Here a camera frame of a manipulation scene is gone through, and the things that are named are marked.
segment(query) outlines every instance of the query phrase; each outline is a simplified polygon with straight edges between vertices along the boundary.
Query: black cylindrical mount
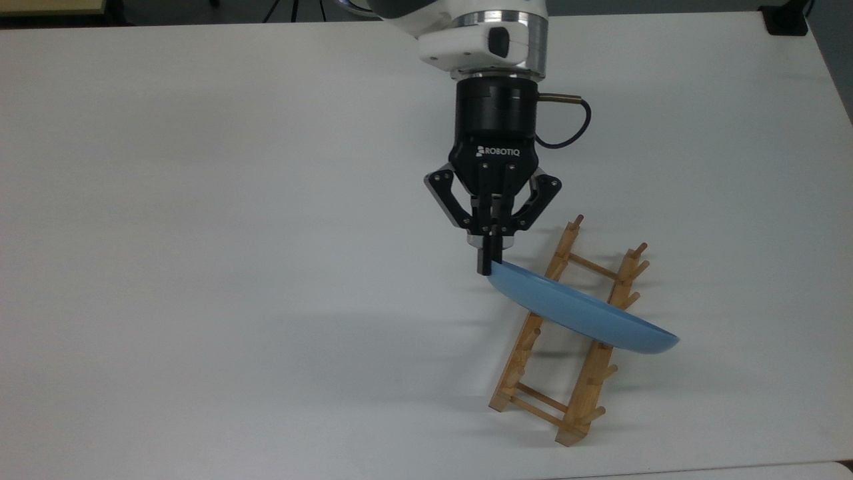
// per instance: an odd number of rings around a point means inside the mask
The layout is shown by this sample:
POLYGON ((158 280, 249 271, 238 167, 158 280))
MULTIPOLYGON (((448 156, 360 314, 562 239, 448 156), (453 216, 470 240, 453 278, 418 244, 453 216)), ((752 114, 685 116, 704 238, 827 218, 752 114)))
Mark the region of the black cylindrical mount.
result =
POLYGON ((475 77, 456 84, 456 141, 470 137, 527 140, 536 136, 537 83, 475 77))

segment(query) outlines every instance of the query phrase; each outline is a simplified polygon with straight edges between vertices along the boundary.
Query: white table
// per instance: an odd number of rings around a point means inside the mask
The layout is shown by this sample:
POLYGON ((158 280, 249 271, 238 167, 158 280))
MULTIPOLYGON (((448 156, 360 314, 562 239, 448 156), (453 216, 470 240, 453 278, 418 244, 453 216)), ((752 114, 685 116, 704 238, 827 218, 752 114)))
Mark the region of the white table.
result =
MULTIPOLYGON (((550 45, 541 90, 583 95, 593 124, 540 152, 565 186, 505 258, 541 270, 577 214, 575 250, 606 266, 648 242, 632 311, 682 337, 614 355, 607 415, 573 448, 487 407, 523 311, 421 183, 450 149, 454 85, 414 40, 380 23, 0 32, 0 476, 853 457, 853 129, 814 39, 770 37, 757 13, 642 15, 553 19, 550 45)), ((577 115, 543 106, 540 133, 577 115)), ((525 382, 565 398, 583 341, 548 338, 525 382)))
MULTIPOLYGON (((595 477, 598 480, 624 480, 619 477, 595 477)), ((722 468, 699 471, 641 473, 630 480, 851 480, 853 473, 838 463, 766 465, 746 468, 722 468)))

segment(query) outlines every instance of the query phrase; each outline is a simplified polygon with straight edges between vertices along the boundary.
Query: black object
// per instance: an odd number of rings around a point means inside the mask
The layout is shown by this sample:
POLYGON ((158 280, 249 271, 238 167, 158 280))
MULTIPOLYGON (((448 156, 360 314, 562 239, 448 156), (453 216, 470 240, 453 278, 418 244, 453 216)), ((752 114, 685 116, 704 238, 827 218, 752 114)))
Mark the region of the black object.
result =
POLYGON ((509 55, 509 31, 505 27, 489 29, 489 52, 501 58, 507 58, 509 55))
POLYGON ((762 6, 758 11, 764 16, 767 33, 784 37, 804 37, 809 32, 803 9, 809 0, 790 0, 780 6, 762 6))
MULTIPOLYGON (((278 3, 279 3, 279 0, 275 0, 272 3, 272 7, 270 7, 270 9, 267 10, 267 15, 264 15, 264 19, 261 21, 261 23, 266 23, 266 22, 270 21, 270 17, 272 16, 272 13, 276 11, 276 7, 278 7, 278 3)), ((299 0, 293 0, 293 10, 290 11, 290 22, 291 23, 296 21, 296 9, 298 9, 298 8, 299 8, 299 0)))
POLYGON ((468 231, 478 248, 477 272, 491 275, 502 261, 504 237, 527 230, 548 206, 561 182, 539 170, 534 150, 536 82, 482 77, 456 84, 456 140, 450 162, 424 178, 450 221, 468 231), (451 193, 454 175, 471 196, 471 213, 451 193), (531 193, 513 214, 525 184, 531 193))
MULTIPOLYGON (((572 135, 565 142, 548 143, 548 142, 545 142, 544 140, 542 140, 538 135, 536 135, 537 143, 539 143, 540 145, 542 145, 546 149, 562 149, 562 148, 565 148, 565 147, 571 145, 572 143, 575 143, 575 141, 577 141, 586 132, 586 129, 589 128, 589 123, 592 120, 592 108, 589 106, 589 103, 587 103, 586 100, 583 100, 581 97, 575 97, 573 95, 560 95, 559 97, 564 97, 564 98, 570 97, 573 101, 567 102, 565 100, 562 100, 562 102, 563 103, 576 103, 577 105, 580 105, 581 107, 583 107, 583 110, 586 112, 586 118, 583 120, 583 125, 581 125, 580 129, 577 130, 577 133, 572 135)), ((545 99, 545 98, 546 98, 545 96, 540 96, 539 101, 540 102, 553 102, 554 101, 554 100, 545 99)))

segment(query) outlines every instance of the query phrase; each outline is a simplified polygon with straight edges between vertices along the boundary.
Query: robotic arm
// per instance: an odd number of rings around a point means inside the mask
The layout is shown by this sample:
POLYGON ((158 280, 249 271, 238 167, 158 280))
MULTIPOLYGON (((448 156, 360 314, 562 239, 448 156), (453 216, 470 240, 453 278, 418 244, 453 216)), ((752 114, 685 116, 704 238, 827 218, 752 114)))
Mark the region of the robotic arm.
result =
POLYGON ((456 84, 456 139, 450 161, 424 181, 491 275, 516 231, 529 229, 560 190, 539 168, 534 145, 537 82, 545 77, 544 0, 368 0, 383 20, 418 39, 419 57, 456 84), (458 177, 471 197, 450 192, 458 177), (514 212, 516 195, 530 196, 514 212))

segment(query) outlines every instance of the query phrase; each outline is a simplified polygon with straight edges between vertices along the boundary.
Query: black cable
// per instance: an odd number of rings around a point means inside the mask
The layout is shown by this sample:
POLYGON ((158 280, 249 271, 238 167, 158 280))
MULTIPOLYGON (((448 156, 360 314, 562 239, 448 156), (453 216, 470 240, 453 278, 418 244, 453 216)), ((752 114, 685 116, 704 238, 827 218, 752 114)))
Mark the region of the black cable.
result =
POLYGON ((592 108, 581 97, 576 97, 574 95, 561 95, 558 93, 543 93, 539 95, 539 102, 560 102, 560 103, 575 103, 583 107, 583 110, 586 111, 586 119, 583 121, 583 126, 581 126, 580 130, 577 131, 571 138, 566 140, 565 142, 560 143, 546 143, 543 141, 539 135, 536 135, 536 141, 540 145, 542 145, 546 149, 562 149, 572 143, 575 143, 586 129, 589 128, 589 122, 592 120, 592 108))
POLYGON ((264 17, 264 21, 262 21, 261 23, 266 23, 266 22, 267 22, 267 20, 269 20, 269 19, 270 19, 270 17, 272 16, 272 13, 276 10, 276 7, 278 6, 278 2, 279 2, 279 0, 275 0, 275 1, 272 3, 272 7, 270 7, 270 11, 269 11, 269 12, 267 12, 267 15, 264 17))

